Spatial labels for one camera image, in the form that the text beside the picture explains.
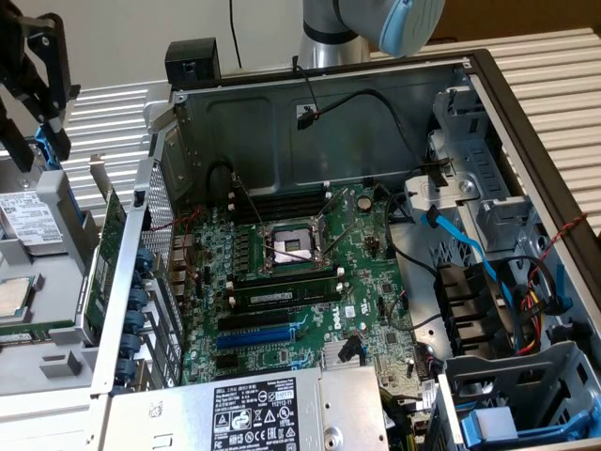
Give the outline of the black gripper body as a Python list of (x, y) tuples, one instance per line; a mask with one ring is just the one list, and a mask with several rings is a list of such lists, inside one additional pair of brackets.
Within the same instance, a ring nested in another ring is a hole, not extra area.
[(1, 2), (1, 59), (21, 79), (21, 84), (33, 89), (47, 82), (43, 63), (29, 50), (27, 32), (36, 19), (23, 15), (12, 1)]

